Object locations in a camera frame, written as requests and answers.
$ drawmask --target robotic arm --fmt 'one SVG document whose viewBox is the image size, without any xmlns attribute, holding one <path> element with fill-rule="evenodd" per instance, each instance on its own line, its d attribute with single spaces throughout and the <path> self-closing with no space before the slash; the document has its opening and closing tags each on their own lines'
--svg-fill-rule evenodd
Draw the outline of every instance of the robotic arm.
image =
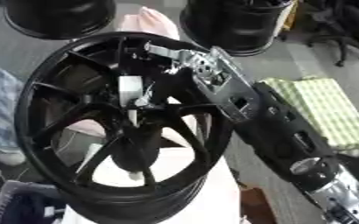
<svg viewBox="0 0 359 224">
<path fill-rule="evenodd" d="M 191 70 L 197 88 L 234 124 L 236 134 L 321 209 L 328 223 L 359 224 L 359 181 L 272 88 L 250 81 L 218 47 L 206 53 L 147 44 L 145 50 L 172 59 L 172 75 Z"/>
</svg>

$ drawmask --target rim lip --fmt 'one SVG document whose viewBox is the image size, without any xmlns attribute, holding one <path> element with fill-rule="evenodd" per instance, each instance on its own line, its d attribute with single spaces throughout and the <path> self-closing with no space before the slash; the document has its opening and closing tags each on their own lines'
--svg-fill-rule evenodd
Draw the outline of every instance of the rim lip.
<svg viewBox="0 0 359 224">
<path fill-rule="evenodd" d="M 24 35 L 32 37 L 32 38 L 50 39 L 50 40 L 64 40 L 64 39 L 67 40 L 67 39 L 79 39 L 79 38 L 86 37 L 88 35 L 91 35 L 95 32 L 100 31 L 101 29 L 103 29 L 104 27 L 109 25 L 111 23 L 111 21 L 115 18 L 115 16 L 116 16 L 116 4 L 113 2 L 113 9 L 110 10 L 110 13 L 108 14 L 108 16 L 105 17 L 104 19 L 102 19 L 99 23 L 97 23 L 91 27 L 82 29 L 79 32 L 79 34 L 77 34 L 77 35 L 74 35 L 73 33 L 69 32 L 69 33 L 65 33 L 63 35 L 56 36 L 56 34 L 52 35 L 52 34 L 46 34 L 46 33 L 41 33 L 41 32 L 36 32 L 36 31 L 26 29 L 23 26 L 15 23 L 11 19 L 10 14 L 8 13 L 8 9 L 4 10 L 5 21 L 11 28 L 15 29 L 18 32 L 23 33 Z"/>
<path fill-rule="evenodd" d="M 187 22 L 185 20 L 185 16 L 186 16 L 185 13 L 186 13 L 185 10 L 183 10 L 179 14 L 179 23 L 180 23 L 180 26 L 181 26 L 182 30 L 184 31 L 184 33 L 195 44 L 197 44 L 198 46 L 201 46 L 202 48 L 210 48 L 210 47 L 214 46 L 214 44 L 208 43 L 207 40 L 202 40 L 202 38 L 200 38 L 196 33 L 191 31 L 191 29 L 189 29 Z M 274 39 L 275 39 L 275 37 L 273 37 L 273 35 L 272 35 L 270 40 L 268 40 L 268 42 L 265 45 L 256 47 L 254 49 L 241 50 L 241 47 L 237 47 L 236 49 L 233 47 L 223 47 L 223 49 L 231 56 L 238 56 L 238 57 L 253 56 L 253 55 L 257 55 L 259 53 L 263 53 L 266 50 L 268 50 L 272 46 Z"/>
<path fill-rule="evenodd" d="M 103 33 L 99 35 L 94 35 L 86 38 L 79 39 L 71 44 L 68 44 L 62 48 L 60 48 L 58 51 L 54 52 L 51 56 L 49 56 L 32 74 L 32 76 L 29 78 L 29 80 L 25 83 L 25 88 L 23 89 L 21 95 L 19 96 L 18 105 L 15 112 L 15 130 L 17 133 L 18 143 L 20 147 L 22 148 L 23 152 L 26 154 L 26 156 L 29 158 L 30 162 L 34 165 L 37 170 L 42 173 L 44 177 L 51 180 L 55 183 L 55 185 L 65 193 L 69 193 L 71 195 L 83 195 L 85 196 L 86 201 L 88 200 L 98 200 L 99 202 L 110 202 L 112 200 L 123 202 L 123 203 L 131 203 L 135 202 L 136 200 L 156 200 L 157 194 L 154 194 L 152 196 L 150 195 L 118 195 L 118 193 L 113 194 L 109 191 L 94 191 L 91 190 L 88 187 L 81 187 L 79 185 L 76 185 L 75 183 L 71 182 L 70 180 L 65 181 L 62 176 L 58 176 L 55 171 L 48 169 L 45 163 L 42 163 L 40 161 L 40 158 L 37 157 L 37 155 L 34 153 L 34 149 L 32 147 L 32 140 L 29 138 L 29 136 L 26 134 L 28 133 L 28 108 L 30 106 L 30 98 L 32 96 L 32 90 L 33 90 L 33 83 L 35 81 L 38 81 L 39 78 L 42 79 L 42 74 L 47 74 L 47 71 L 51 71 L 51 69 L 55 68 L 57 66 L 57 63 L 62 61 L 64 59 L 64 55 L 70 50 L 75 50 L 76 52 L 86 49 L 90 46 L 93 46 L 95 44 L 103 43 L 105 41 L 115 39 L 115 38 L 121 38 L 121 37 L 134 37 L 134 38 L 146 38 L 146 39 L 154 39 L 156 41 L 159 40 L 165 40 L 165 41 L 172 41 L 172 42 L 179 42 L 182 43 L 182 45 L 188 45 L 189 48 L 197 48 L 196 46 L 193 46 L 190 43 L 176 41 L 170 38 L 162 37 L 159 35 L 154 34 L 147 34 L 142 32 L 109 32 L 109 33 Z M 224 152 L 226 146 L 229 143 L 229 139 L 231 137 L 231 124 L 227 121 L 222 121 L 222 127 L 225 128 L 226 131 L 221 131 L 218 138 L 220 140 L 216 140 L 219 145 L 216 147 L 222 148 L 222 151 L 218 152 L 217 159 L 213 160 L 211 163 L 211 167 L 208 169 L 212 169 L 212 167 L 217 163 L 218 159 L 222 156 L 222 153 Z M 202 179 L 207 174 L 204 173 L 204 175 L 199 176 L 199 179 Z M 165 193 L 161 193 L 159 195 L 158 200 L 161 200 L 165 197 L 170 197 L 173 192 L 180 192 L 185 187 L 192 185 L 192 183 L 187 183 L 186 185 L 182 185 L 177 187 L 177 190 L 171 190 L 171 192 L 166 191 Z"/>
</svg>

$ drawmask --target cable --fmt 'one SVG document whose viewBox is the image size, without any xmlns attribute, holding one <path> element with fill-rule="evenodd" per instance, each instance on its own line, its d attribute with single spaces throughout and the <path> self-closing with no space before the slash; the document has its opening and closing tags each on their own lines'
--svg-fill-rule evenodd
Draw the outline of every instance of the cable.
<svg viewBox="0 0 359 224">
<path fill-rule="evenodd" d="M 77 134 L 77 132 L 74 132 L 71 135 L 71 137 L 69 137 L 69 140 L 67 141 L 67 143 L 57 151 L 58 154 L 60 154 L 63 150 L 65 150 L 67 147 L 69 147 L 69 145 L 73 142 L 74 138 L 76 137 L 76 134 Z M 20 181 L 20 179 L 23 177 L 23 175 L 25 175 L 29 170 L 30 170 L 30 168 L 27 167 L 22 172 L 20 172 L 20 174 L 16 178 L 16 181 Z"/>
<path fill-rule="evenodd" d="M 30 167 L 25 168 L 20 174 L 18 174 L 18 177 L 16 178 L 16 181 L 19 181 L 25 173 L 27 173 L 30 170 Z"/>
<path fill-rule="evenodd" d="M 77 132 L 74 132 L 70 137 L 69 140 L 67 141 L 67 143 L 65 143 L 64 146 L 62 146 L 61 148 L 59 148 L 57 150 L 57 154 L 60 154 L 62 151 L 64 151 L 67 147 L 69 147 L 69 145 L 71 145 L 71 143 L 73 142 L 74 138 L 76 137 Z"/>
</svg>

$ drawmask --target metal clamp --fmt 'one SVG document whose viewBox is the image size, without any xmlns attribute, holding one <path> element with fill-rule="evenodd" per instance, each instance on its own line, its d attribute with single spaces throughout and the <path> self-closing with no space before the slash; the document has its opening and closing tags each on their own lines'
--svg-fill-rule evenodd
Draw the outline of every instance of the metal clamp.
<svg viewBox="0 0 359 224">
<path fill-rule="evenodd" d="M 174 60 L 178 68 L 191 68 L 199 90 L 233 122 L 247 122 L 257 113 L 259 99 L 251 81 L 221 48 L 214 46 L 210 53 L 204 53 L 172 50 L 147 43 L 144 49 Z"/>
</svg>

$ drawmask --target black wheel rim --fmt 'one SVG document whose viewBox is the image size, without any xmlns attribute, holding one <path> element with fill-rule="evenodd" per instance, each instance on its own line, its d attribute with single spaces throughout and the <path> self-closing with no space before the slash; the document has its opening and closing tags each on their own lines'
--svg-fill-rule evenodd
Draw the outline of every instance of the black wheel rim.
<svg viewBox="0 0 359 224">
<path fill-rule="evenodd" d="M 149 167 L 142 165 L 145 185 L 140 187 L 114 187 L 91 181 L 96 166 L 114 153 L 116 147 L 112 146 L 118 139 L 126 137 L 135 143 L 140 131 L 129 125 L 115 99 L 104 94 L 106 89 L 114 91 L 116 77 L 120 74 L 148 76 L 170 66 L 168 59 L 145 55 L 143 46 L 147 42 L 172 49 L 195 48 L 189 43 L 137 32 L 113 32 L 83 38 L 59 49 L 43 62 L 26 82 L 18 102 L 16 131 L 26 156 L 64 193 L 71 207 L 99 223 L 156 223 L 176 214 L 200 190 L 204 178 L 222 156 L 231 136 L 231 125 L 217 108 L 207 103 L 202 95 L 194 91 L 194 87 L 184 87 L 171 94 L 182 104 L 167 104 L 163 110 L 145 112 L 145 117 L 152 119 L 145 119 L 148 121 L 145 123 L 153 121 L 176 130 L 191 144 L 196 159 L 177 175 L 158 183 Z M 85 81 L 79 76 L 77 79 L 69 78 L 69 71 L 76 65 L 94 71 L 97 80 Z M 56 118 L 51 117 L 53 112 L 48 112 L 52 108 L 60 111 Z M 204 143 L 180 119 L 198 114 L 211 115 L 211 126 Z M 107 143 L 89 160 L 89 165 L 76 174 L 56 156 L 50 140 L 69 124 L 87 118 L 103 126 Z M 143 151 L 138 154 L 138 161 L 143 163 Z"/>
</svg>

